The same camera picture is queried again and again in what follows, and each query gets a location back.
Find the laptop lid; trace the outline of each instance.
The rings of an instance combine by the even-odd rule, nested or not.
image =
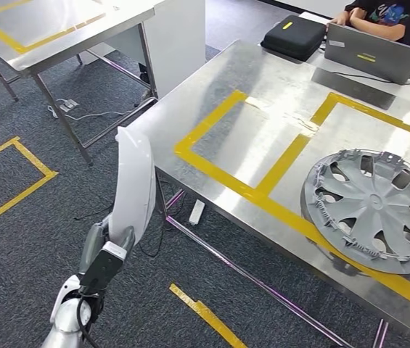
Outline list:
[[[330,24],[325,58],[403,85],[410,78],[410,46]]]

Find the metal table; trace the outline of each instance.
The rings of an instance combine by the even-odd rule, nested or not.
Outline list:
[[[134,119],[141,111],[155,103],[155,99],[143,101],[133,112],[123,115],[92,139],[81,141],[72,131],[63,111],[56,106],[40,73],[82,51],[90,52],[88,50],[90,47],[137,25],[140,34],[149,83],[107,58],[99,58],[149,88],[152,95],[155,96],[156,87],[143,26],[143,21],[153,15],[154,8],[151,1],[130,1],[127,4],[121,0],[0,0],[0,58],[16,71],[19,77],[32,76],[82,156],[90,164],[91,159],[87,152],[88,147],[125,120]],[[0,74],[0,79],[13,97],[14,92],[9,84],[17,78],[4,80]]]
[[[336,252],[300,217],[300,194],[313,165],[341,149],[387,150],[410,162],[410,101],[367,87],[387,110],[362,104],[347,96],[365,86],[336,76],[334,91],[323,86],[330,74],[236,41],[129,127],[150,139],[159,173],[375,311],[383,320],[373,347],[382,347],[387,323],[410,333],[410,275],[371,270]],[[336,344],[352,347],[174,220],[168,210],[183,191],[165,203],[157,184],[169,223]]]

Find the black t-shirt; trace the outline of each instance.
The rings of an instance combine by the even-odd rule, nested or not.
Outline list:
[[[351,11],[356,7],[367,12],[366,20],[381,25],[402,24],[406,27],[402,42],[410,43],[410,0],[355,0],[345,7]]]

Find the yellow tape square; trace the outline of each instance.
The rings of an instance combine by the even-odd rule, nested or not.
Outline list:
[[[406,278],[400,275],[372,270],[350,260],[331,246],[328,241],[322,237],[315,225],[269,197],[271,191],[310,142],[311,139],[310,137],[304,136],[303,134],[298,135],[256,188],[252,188],[239,181],[234,176],[192,151],[192,147],[194,144],[208,133],[211,128],[216,125],[226,113],[229,112],[238,102],[242,102],[247,98],[248,96],[246,94],[241,91],[232,92],[220,105],[215,108],[215,110],[204,118],[201,123],[198,124],[185,138],[179,141],[174,147],[174,152],[177,156],[198,170],[240,194],[254,205],[281,220],[282,223],[297,230],[321,247],[335,254],[341,259],[348,262],[350,265],[375,278],[376,281],[381,282],[384,286],[410,301],[410,281],[408,281]],[[377,120],[410,132],[410,125],[404,123],[403,121],[334,93],[328,94],[325,101],[311,118],[310,122],[321,127],[337,104],[344,104],[374,117]]]
[[[20,194],[8,201],[7,203],[5,203],[0,207],[0,215],[14,207],[16,204],[19,203],[20,201],[23,200],[24,198],[29,196],[29,194],[32,194],[32,192],[38,189],[39,187],[44,185],[44,183],[55,177],[57,175],[57,172],[53,172],[52,170],[48,169],[46,165],[44,165],[42,162],[41,162],[38,158],[35,157],[34,154],[28,150],[27,148],[24,147],[22,144],[19,142],[19,137],[16,136],[15,138],[13,138],[10,141],[7,141],[6,143],[0,146],[0,152],[9,147],[9,146],[14,146],[16,149],[17,149],[19,152],[20,152],[22,156],[28,159],[30,163],[35,166],[37,169],[40,170],[44,177],[41,178],[39,181],[37,181],[36,183],[34,183],[31,187],[29,187]]]
[[[30,1],[32,1],[32,0],[20,0],[20,1],[12,2],[12,3],[10,3],[10,4],[6,4],[4,6],[0,7],[0,12],[7,11],[8,9],[12,9],[12,8],[17,7],[17,6],[22,5],[22,4],[25,4],[25,3],[30,2]],[[51,42],[51,41],[53,41],[53,40],[56,40],[57,38],[60,38],[62,36],[65,36],[65,35],[74,32],[75,30],[84,28],[84,27],[85,27],[87,25],[89,25],[90,23],[93,23],[95,21],[100,20],[100,19],[103,18],[105,16],[106,16],[106,13],[102,13],[102,14],[100,14],[98,16],[90,18],[90,19],[86,20],[84,22],[79,23],[78,25],[70,26],[69,28],[59,31],[58,33],[55,33],[53,35],[48,36],[47,38],[44,38],[43,40],[40,40],[40,41],[38,41],[38,42],[35,42],[35,43],[32,43],[32,44],[29,45],[29,46],[23,46],[21,43],[18,42],[17,40],[7,34],[6,32],[4,32],[4,31],[3,31],[1,29],[0,29],[0,40],[4,42],[4,44],[7,44],[7,46],[11,47],[12,49],[14,49],[17,53],[24,54],[24,53],[27,53],[29,51],[32,51],[33,49],[36,49],[36,48],[40,47],[40,46],[47,44],[49,42]]]

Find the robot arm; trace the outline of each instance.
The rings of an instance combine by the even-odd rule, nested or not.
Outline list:
[[[146,136],[119,127],[119,162],[113,211],[88,232],[78,273],[66,280],[41,348],[79,348],[103,310],[104,293],[149,222],[156,195],[154,163]]]

